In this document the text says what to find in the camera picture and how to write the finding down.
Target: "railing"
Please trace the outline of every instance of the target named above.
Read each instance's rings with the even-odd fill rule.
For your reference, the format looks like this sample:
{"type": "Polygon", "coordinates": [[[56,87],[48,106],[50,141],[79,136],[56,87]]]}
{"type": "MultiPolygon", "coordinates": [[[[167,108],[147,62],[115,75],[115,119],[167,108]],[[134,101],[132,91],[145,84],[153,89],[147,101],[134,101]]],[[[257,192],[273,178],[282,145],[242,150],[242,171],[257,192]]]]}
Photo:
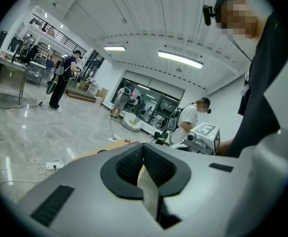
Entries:
{"type": "Polygon", "coordinates": [[[31,17],[30,24],[40,29],[41,31],[47,33],[55,40],[58,40],[59,42],[63,43],[65,46],[69,47],[69,49],[80,50],[81,56],[83,56],[84,53],[86,53],[86,50],[83,49],[81,46],[79,46],[77,43],[75,43],[72,39],[68,38],[66,35],[58,31],[55,27],[50,25],[48,22],[42,20],[41,18],[37,17],[34,14],[31,17]]]}

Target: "sneaker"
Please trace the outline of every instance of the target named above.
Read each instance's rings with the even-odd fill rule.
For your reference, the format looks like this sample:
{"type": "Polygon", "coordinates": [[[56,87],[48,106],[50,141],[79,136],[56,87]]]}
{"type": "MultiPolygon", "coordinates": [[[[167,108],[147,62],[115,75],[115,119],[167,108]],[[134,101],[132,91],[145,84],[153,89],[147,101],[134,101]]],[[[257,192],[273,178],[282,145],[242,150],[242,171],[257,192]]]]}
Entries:
{"type": "Polygon", "coordinates": [[[62,108],[59,106],[58,108],[52,108],[53,110],[56,110],[56,111],[62,111],[62,108]]]}

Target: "glossy floor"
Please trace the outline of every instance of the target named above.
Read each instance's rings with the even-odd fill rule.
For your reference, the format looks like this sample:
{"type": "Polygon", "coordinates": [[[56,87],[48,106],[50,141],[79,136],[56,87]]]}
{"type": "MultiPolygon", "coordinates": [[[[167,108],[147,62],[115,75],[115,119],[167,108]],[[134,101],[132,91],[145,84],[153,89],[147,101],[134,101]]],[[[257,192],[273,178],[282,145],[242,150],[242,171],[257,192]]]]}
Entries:
{"type": "MultiPolygon", "coordinates": [[[[44,98],[45,91],[44,82],[40,88],[26,83],[21,105],[37,105],[44,98]]],[[[17,97],[10,93],[0,89],[0,106],[17,106],[17,97]]],[[[39,107],[0,109],[0,183],[5,180],[41,180],[42,176],[37,174],[39,165],[33,160],[47,162],[60,159],[67,163],[110,143],[108,138],[112,137],[112,131],[109,111],[105,107],[63,95],[59,103],[63,111],[58,112],[49,107],[49,99],[50,95],[47,95],[44,105],[39,107]],[[77,137],[77,143],[71,147],[77,137]]],[[[125,129],[119,119],[111,124],[113,134],[121,139],[152,140],[142,131],[134,133],[125,129]]],[[[0,192],[17,203],[36,184],[2,183],[0,192]]],[[[149,175],[145,173],[140,186],[144,188],[147,185],[154,189],[149,175]]],[[[146,194],[146,203],[155,197],[152,193],[155,194],[156,189],[146,194]]]]}

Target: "power strip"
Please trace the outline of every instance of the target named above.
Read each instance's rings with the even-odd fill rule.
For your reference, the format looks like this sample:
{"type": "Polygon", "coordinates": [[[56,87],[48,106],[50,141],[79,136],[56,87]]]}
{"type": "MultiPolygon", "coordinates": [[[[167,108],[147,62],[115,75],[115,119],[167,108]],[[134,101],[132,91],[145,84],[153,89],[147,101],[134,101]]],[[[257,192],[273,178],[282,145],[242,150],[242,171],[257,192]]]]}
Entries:
{"type": "Polygon", "coordinates": [[[55,162],[46,162],[46,170],[53,170],[54,165],[56,166],[56,170],[59,170],[64,167],[64,164],[62,161],[55,161],[55,162]]]}

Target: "ceiling light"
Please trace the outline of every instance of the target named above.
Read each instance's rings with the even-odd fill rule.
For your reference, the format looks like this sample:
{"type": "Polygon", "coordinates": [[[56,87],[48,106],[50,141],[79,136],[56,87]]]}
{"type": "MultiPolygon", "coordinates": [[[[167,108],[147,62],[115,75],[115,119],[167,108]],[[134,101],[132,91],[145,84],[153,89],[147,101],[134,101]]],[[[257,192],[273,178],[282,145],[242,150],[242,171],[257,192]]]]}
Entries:
{"type": "Polygon", "coordinates": [[[171,97],[168,97],[168,96],[165,96],[165,95],[164,95],[164,97],[167,97],[167,98],[169,98],[169,99],[172,99],[172,100],[178,102],[178,100],[175,100],[175,99],[173,99],[173,98],[171,98],[171,97]]]}
{"type": "Polygon", "coordinates": [[[151,98],[155,99],[154,97],[152,97],[152,96],[150,96],[150,95],[147,95],[147,94],[146,94],[146,96],[149,96],[149,97],[151,97],[151,98]]]}
{"type": "Polygon", "coordinates": [[[190,65],[192,67],[201,69],[203,67],[203,63],[199,62],[197,60],[193,60],[175,53],[169,53],[169,52],[165,52],[165,51],[158,51],[158,55],[159,57],[163,57],[166,59],[170,59],[170,60],[174,60],[174,61],[178,61],[178,62],[182,62],[184,64],[190,65]]]}
{"type": "Polygon", "coordinates": [[[139,85],[139,84],[138,84],[138,87],[141,87],[141,88],[144,88],[144,89],[150,90],[150,88],[144,87],[144,86],[139,85]]]}
{"type": "Polygon", "coordinates": [[[105,46],[103,47],[105,50],[110,50],[110,51],[125,51],[124,46],[105,46]]]}

